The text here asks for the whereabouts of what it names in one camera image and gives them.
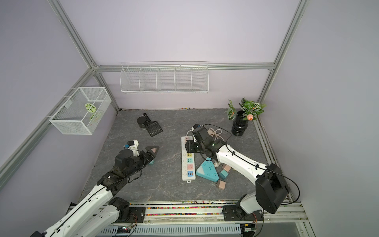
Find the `wall-mounted wire rack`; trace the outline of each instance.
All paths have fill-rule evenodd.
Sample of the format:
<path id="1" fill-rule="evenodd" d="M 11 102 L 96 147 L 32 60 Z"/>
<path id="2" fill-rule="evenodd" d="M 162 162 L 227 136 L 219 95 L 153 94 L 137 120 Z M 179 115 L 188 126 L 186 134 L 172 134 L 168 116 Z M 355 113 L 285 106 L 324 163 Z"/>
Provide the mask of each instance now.
<path id="1" fill-rule="evenodd" d="M 208 93 L 208 64 L 122 64 L 121 91 L 139 93 Z"/>
<path id="2" fill-rule="evenodd" d="M 63 134 L 92 135 L 110 103 L 104 87 L 78 87 L 50 122 Z"/>

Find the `white power strip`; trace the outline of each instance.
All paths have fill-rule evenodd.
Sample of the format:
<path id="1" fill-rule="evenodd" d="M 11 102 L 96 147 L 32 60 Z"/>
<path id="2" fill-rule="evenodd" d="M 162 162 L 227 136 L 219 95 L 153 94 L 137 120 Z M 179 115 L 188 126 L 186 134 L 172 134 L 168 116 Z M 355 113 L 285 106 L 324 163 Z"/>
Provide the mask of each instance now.
<path id="1" fill-rule="evenodd" d="M 190 183 L 196 179 L 195 174 L 195 157 L 193 153 L 187 153 L 184 145 L 187 140 L 193 140 L 192 136 L 182 137 L 182 180 Z"/>

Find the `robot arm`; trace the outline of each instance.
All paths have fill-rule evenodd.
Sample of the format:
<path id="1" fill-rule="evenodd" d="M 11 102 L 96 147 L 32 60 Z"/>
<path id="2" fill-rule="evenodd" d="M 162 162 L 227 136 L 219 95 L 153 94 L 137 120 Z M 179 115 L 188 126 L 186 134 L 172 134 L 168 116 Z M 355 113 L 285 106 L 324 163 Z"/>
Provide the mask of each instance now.
<path id="1" fill-rule="evenodd" d="M 188 153 L 201 153 L 202 156 L 225 163 L 256 186 L 256 192 L 243 197 L 237 208 L 242 209 L 243 214 L 251 214 L 260 209 L 274 214 L 290 192 L 286 180 L 281 176 L 281 169 L 275 164 L 266 165 L 254 161 L 221 139 L 214 140 L 204 126 L 196 124 L 194 127 L 196 128 L 193 130 L 193 135 L 196 142 L 187 141 L 185 147 Z"/>
<path id="2" fill-rule="evenodd" d="M 31 237 L 71 237 L 76 235 L 93 237 L 117 219 L 128 218 L 130 215 L 129 202 L 119 197 L 113 198 L 113 196 L 129 182 L 130 176 L 148 165 L 159 150 L 158 146 L 148 146 L 145 148 L 146 152 L 135 152 L 132 148 L 137 149 L 137 145 L 138 142 L 134 141 L 130 146 L 131 149 L 125 149 L 118 153 L 113 169 L 103 175 L 97 185 L 73 210 L 44 233 L 36 231 Z M 108 206 L 87 222 L 106 202 L 109 202 Z"/>

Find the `vented metal cover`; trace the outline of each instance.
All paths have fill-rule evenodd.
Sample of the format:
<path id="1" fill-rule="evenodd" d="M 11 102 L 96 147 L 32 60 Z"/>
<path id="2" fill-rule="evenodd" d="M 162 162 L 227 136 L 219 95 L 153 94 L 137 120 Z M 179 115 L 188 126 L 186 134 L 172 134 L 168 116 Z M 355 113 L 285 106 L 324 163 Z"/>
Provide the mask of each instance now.
<path id="1" fill-rule="evenodd" d="M 97 236 L 115 236 L 118 226 L 109 226 Z M 178 225 L 137 225 L 133 235 L 169 236 L 169 235 L 201 235 L 201 234 L 240 234 L 239 224 L 178 224 Z"/>

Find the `marble tabletop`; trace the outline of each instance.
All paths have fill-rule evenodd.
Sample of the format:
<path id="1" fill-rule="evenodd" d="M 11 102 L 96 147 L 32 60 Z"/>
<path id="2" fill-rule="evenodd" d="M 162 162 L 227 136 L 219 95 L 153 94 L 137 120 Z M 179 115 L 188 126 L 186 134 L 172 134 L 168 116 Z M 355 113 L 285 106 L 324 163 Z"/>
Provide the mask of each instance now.
<path id="1" fill-rule="evenodd" d="M 163 132 L 150 137 L 145 129 L 141 129 L 136 120 L 143 113 L 147 113 L 151 120 L 158 121 Z M 227 119 L 226 109 L 120 111 L 104 142 L 80 200 L 106 172 L 112 169 L 115 156 L 129 140 L 138 140 L 139 150 L 146 146 L 159 146 L 160 149 L 154 164 L 147 165 L 142 170 L 142 176 L 139 179 L 125 185 L 118 192 L 116 196 L 125 200 L 133 202 L 224 200 L 239 199 L 242 195 L 253 192 L 254 185 L 233 169 L 225 179 L 224 190 L 218 189 L 215 182 L 199 176 L 191 183 L 182 181 L 180 139 L 194 124 L 214 124 L 228 131 L 232 128 L 232 121 Z M 253 160 L 267 163 L 252 122 L 249 123 L 243 136 L 232 135 L 228 144 Z M 195 154 L 196 169 L 203 161 L 200 154 Z M 222 168 L 217 167 L 216 170 L 220 172 Z"/>

